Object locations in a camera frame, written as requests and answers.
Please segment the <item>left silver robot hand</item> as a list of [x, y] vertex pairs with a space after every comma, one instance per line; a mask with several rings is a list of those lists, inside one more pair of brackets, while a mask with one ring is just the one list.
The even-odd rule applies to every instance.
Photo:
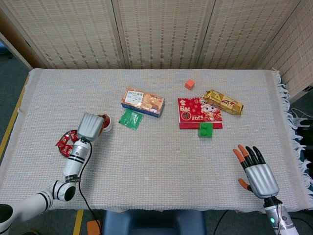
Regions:
[[98, 136], [107, 130], [111, 119], [108, 115], [95, 115], [85, 113], [77, 130], [78, 137], [94, 142]]

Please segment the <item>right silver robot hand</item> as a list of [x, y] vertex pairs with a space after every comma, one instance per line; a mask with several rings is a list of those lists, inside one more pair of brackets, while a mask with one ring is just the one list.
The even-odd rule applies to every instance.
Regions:
[[260, 199], [267, 199], [278, 195], [279, 186], [266, 163], [262, 153], [257, 147], [238, 145], [233, 149], [240, 165], [242, 166], [248, 182], [239, 178], [238, 182], [244, 189], [251, 191]]

